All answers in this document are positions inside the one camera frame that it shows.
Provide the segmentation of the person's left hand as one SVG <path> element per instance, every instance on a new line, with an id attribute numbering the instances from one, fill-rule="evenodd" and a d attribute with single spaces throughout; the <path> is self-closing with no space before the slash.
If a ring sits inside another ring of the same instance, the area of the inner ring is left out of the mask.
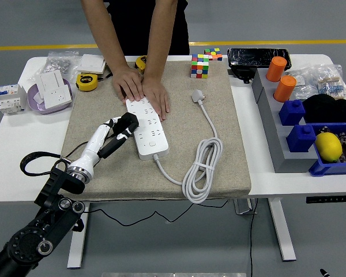
<path id="1" fill-rule="evenodd" d="M 170 112 L 170 103 L 168 92 L 161 79 L 155 77 L 144 77 L 142 80 L 142 91 L 145 97 L 150 101 L 159 119 L 164 121 L 167 119 L 167 114 Z"/>

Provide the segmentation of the person's right hand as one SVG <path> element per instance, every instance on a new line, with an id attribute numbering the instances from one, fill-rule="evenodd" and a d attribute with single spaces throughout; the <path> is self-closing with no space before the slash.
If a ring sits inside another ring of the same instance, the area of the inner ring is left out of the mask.
<path id="1" fill-rule="evenodd" d="M 111 71 L 113 73 L 112 86 L 121 102 L 125 102 L 126 99 L 139 101 L 144 97 L 142 77 L 136 69 L 124 63 L 113 66 Z"/>

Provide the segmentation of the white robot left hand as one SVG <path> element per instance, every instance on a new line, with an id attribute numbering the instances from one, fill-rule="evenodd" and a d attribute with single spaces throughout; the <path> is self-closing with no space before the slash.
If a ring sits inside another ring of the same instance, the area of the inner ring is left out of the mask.
<path id="1" fill-rule="evenodd" d="M 132 113 L 125 113 L 101 124 L 88 141 L 81 157 L 70 164 L 67 172 L 80 172 L 92 178 L 94 165 L 99 159 L 106 159 L 114 153 L 138 126 L 138 119 Z"/>

